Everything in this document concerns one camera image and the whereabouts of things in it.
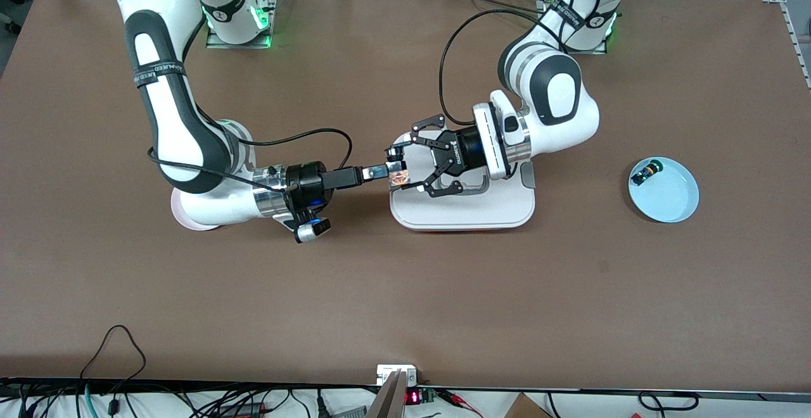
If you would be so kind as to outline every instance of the mounting plate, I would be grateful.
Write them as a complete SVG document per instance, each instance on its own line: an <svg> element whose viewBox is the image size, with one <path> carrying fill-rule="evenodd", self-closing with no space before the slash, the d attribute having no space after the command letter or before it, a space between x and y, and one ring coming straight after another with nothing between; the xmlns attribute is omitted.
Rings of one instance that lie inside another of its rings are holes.
<svg viewBox="0 0 811 418"><path fill-rule="evenodd" d="M406 386L417 386L417 368L411 364L377 364L377 386L383 386L388 375L397 370L405 371L408 375Z"/></svg>

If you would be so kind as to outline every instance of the connector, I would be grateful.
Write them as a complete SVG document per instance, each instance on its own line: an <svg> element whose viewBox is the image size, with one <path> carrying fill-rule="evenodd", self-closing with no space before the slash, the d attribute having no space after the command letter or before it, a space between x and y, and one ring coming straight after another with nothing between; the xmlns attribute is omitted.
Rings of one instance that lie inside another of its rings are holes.
<svg viewBox="0 0 811 418"><path fill-rule="evenodd" d="M121 403L118 400L110 400L110 403L107 404L107 415L114 416L119 410L121 410Z"/></svg>
<svg viewBox="0 0 811 418"><path fill-rule="evenodd" d="M449 403L454 407L459 407L459 409L464 408L460 404L461 398L455 394L452 394L449 390L436 389L435 392L437 392L437 397L443 401L446 401L446 403Z"/></svg>
<svg viewBox="0 0 811 418"><path fill-rule="evenodd" d="M324 398L321 397L320 389L316 401L318 402L318 418L330 418L329 410L327 410L327 405L324 403Z"/></svg>

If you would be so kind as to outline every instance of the green led light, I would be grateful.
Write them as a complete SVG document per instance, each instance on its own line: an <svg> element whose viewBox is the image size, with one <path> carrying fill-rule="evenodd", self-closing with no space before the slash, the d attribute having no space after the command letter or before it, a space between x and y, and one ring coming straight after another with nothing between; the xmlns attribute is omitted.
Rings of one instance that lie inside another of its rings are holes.
<svg viewBox="0 0 811 418"><path fill-rule="evenodd" d="M251 11L251 16L254 16L256 26L264 29L267 26L267 17L264 17L264 12L258 8L251 8L249 11Z"/></svg>
<svg viewBox="0 0 811 418"><path fill-rule="evenodd" d="M608 37L608 35L611 35L611 32L613 31L611 30L611 27L614 26L615 20L616 20L616 12L614 13L614 16L611 17L610 22L608 22L608 28L606 29L606 37Z"/></svg>

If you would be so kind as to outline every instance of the white plate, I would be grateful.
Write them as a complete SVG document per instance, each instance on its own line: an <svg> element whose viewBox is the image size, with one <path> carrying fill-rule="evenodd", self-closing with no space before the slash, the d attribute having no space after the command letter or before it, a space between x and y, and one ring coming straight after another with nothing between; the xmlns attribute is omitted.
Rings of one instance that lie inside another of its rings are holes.
<svg viewBox="0 0 811 418"><path fill-rule="evenodd" d="M631 176L640 172L651 160L660 161L663 170L641 185L631 182ZM664 156L651 156L638 162L628 176L628 191L631 201L639 210L657 222L681 222L693 215L698 207L696 179L681 163Z"/></svg>

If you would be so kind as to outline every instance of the black strap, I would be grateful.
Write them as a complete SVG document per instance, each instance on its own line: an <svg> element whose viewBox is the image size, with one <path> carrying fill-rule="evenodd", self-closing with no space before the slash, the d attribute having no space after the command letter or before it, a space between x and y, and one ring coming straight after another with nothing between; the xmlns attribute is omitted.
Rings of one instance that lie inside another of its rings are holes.
<svg viewBox="0 0 811 418"><path fill-rule="evenodd" d="M221 6L211 6L203 3L203 9L216 22L231 22L231 18L243 5L245 5L245 0L231 0L231 2Z"/></svg>
<svg viewBox="0 0 811 418"><path fill-rule="evenodd" d="M140 65L138 68L132 70L133 80L136 87L139 89L146 84L157 82L157 77L160 75L168 75L176 73L179 75L186 75L186 68L181 62L177 60L159 60L146 65Z"/></svg>
<svg viewBox="0 0 811 418"><path fill-rule="evenodd" d="M560 16L561 19L565 20L565 22L568 22L569 25L574 27L574 31L582 29L585 25L585 19L577 14L577 11L574 11L573 8L563 0L552 0L549 8L558 13L558 16Z"/></svg>

